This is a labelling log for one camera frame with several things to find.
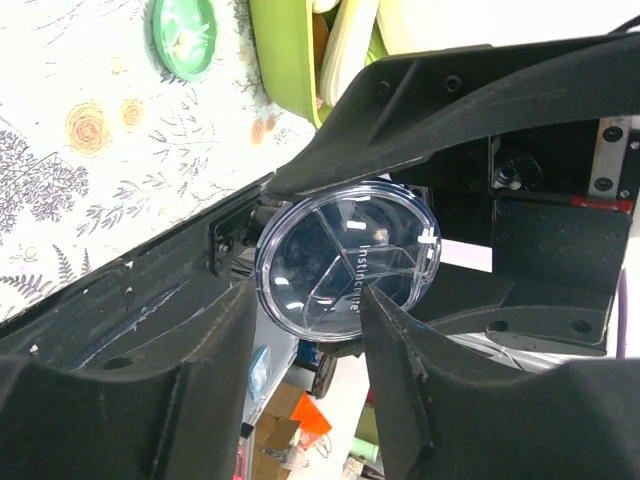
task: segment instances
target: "fern pattern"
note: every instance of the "fern pattern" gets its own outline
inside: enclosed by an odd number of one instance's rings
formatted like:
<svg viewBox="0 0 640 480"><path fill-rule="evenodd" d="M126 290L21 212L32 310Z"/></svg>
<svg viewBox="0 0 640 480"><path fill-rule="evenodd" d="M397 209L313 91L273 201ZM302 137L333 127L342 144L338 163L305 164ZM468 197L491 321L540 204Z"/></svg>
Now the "fern pattern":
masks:
<svg viewBox="0 0 640 480"><path fill-rule="evenodd" d="M82 265L79 274L73 268L69 257L57 245L52 245L58 260L58 278L55 280L46 279L43 274L22 274L0 276L0 284L14 288L25 299L27 304L32 305L43 298L55 293L62 287L72 283L80 276L91 272L91 260L89 252L84 249Z"/></svg>
<svg viewBox="0 0 640 480"><path fill-rule="evenodd" d="M16 309L15 305L10 305L9 308L7 308L4 312L4 315L2 315L2 320L0 320L0 324L3 322L6 322L8 319L11 318L11 314L13 313L13 311Z"/></svg>

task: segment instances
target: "green container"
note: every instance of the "green container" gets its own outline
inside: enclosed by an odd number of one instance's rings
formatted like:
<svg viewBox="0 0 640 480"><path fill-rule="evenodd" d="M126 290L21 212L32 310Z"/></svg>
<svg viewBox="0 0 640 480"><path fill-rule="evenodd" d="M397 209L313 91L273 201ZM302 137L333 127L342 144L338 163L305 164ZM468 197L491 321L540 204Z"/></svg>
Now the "green container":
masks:
<svg viewBox="0 0 640 480"><path fill-rule="evenodd" d="M354 437L349 453L356 458L362 458L367 462L376 463L379 452L380 447L378 445L374 445L373 443L365 442L364 440Z"/></svg>
<svg viewBox="0 0 640 480"><path fill-rule="evenodd" d="M320 128L331 107L323 105L319 110L317 108L312 0L250 0L249 4L267 94L285 110ZM377 27L373 38L367 64L386 56L386 52L380 55L382 38Z"/></svg>
<svg viewBox="0 0 640 480"><path fill-rule="evenodd" d="M153 13L153 38L164 65L187 80L203 78L216 50L217 25L210 0L157 0ZM176 55L181 35L193 36L193 48L184 57Z"/></svg>

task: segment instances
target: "round clear container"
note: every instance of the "round clear container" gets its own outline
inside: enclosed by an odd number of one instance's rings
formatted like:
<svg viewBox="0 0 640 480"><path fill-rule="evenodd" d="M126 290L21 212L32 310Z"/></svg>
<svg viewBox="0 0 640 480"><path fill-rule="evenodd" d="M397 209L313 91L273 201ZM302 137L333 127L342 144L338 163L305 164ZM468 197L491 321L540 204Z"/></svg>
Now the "round clear container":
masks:
<svg viewBox="0 0 640 480"><path fill-rule="evenodd" d="M403 309L422 298L440 262L440 229L408 190L371 180L288 204L256 247L258 299L304 340L362 334L362 290L375 285Z"/></svg>

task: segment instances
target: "purple cable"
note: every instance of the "purple cable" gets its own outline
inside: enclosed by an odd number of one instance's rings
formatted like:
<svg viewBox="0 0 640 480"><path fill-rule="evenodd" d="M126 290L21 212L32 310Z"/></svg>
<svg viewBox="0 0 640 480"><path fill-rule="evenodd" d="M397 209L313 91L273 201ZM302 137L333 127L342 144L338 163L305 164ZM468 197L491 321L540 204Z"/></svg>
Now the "purple cable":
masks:
<svg viewBox="0 0 640 480"><path fill-rule="evenodd" d="M629 304L627 296L627 270L622 269L618 283L618 348L616 358L625 358L627 351L627 321Z"/></svg>

